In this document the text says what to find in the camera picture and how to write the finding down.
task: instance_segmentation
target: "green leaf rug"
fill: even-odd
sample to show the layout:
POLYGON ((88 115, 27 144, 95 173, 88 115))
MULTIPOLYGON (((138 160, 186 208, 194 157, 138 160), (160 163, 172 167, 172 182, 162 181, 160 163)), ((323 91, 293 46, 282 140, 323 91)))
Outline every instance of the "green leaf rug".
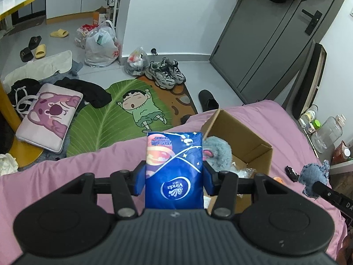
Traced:
POLYGON ((107 92, 112 95, 109 104, 98 109, 89 104, 73 122, 69 131, 68 157, 97 151, 118 141, 146 136, 145 124, 152 131, 164 131, 173 127, 169 108, 145 82, 138 79, 123 80, 112 84, 107 92), (125 97, 124 102, 122 97, 129 91, 132 93, 127 97, 131 99, 127 100, 125 97), (140 103, 141 100, 146 100, 142 106, 136 107, 133 104, 140 103))

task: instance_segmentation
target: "black shoe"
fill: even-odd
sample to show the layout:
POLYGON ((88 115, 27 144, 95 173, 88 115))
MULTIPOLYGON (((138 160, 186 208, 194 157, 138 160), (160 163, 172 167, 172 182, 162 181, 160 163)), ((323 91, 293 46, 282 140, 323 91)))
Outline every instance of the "black shoe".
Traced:
POLYGON ((32 60, 34 58, 31 50, 29 49, 29 47, 24 48, 21 52, 20 52, 20 58, 21 60, 26 63, 30 60, 32 60))
POLYGON ((185 124, 185 123, 188 121, 189 117, 191 117, 191 114, 184 115, 184 116, 180 119, 180 123, 181 123, 182 125, 185 124))
POLYGON ((219 104, 208 90, 202 90, 199 92, 199 100, 203 112, 217 110, 219 108, 219 104))
POLYGON ((29 49, 30 49, 30 50, 34 50, 36 47, 39 46, 41 40, 42 40, 42 37, 41 37, 41 36, 32 37, 32 38, 29 40, 29 43, 28 43, 29 49))

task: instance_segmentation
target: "white table top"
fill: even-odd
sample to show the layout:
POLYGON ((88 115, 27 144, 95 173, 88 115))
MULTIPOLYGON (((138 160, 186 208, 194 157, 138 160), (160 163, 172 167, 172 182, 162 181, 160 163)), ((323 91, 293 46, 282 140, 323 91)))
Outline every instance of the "white table top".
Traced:
POLYGON ((0 0, 0 20, 33 1, 34 0, 0 0))

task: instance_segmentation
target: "green bottle cap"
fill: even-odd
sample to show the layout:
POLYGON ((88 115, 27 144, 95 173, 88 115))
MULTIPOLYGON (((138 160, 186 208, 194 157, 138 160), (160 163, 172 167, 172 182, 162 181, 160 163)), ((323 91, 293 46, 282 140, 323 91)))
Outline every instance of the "green bottle cap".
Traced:
POLYGON ((316 119, 313 121, 312 125, 314 126, 314 129, 319 129, 321 126, 321 123, 316 119))

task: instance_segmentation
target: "gray door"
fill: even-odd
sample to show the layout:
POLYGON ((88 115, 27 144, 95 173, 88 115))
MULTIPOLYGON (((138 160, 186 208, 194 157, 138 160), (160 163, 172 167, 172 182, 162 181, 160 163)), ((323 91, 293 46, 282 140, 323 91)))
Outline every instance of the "gray door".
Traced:
POLYGON ((261 63, 250 69, 246 78, 238 87, 248 103, 263 100, 284 76, 287 69, 314 35, 332 2, 333 0, 306 0, 300 3, 290 23, 272 49, 266 55, 258 58, 261 63), (311 17, 304 14, 303 9, 313 15, 316 11, 322 13, 322 17, 311 35, 305 33, 311 17))
POLYGON ((332 2, 239 1, 210 58, 211 64, 245 103, 264 99, 312 39, 332 2), (305 30, 311 18, 303 9, 313 15, 322 13, 310 35, 305 30))
POLYGON ((293 3, 242 0, 210 59, 233 88, 239 86, 293 3))

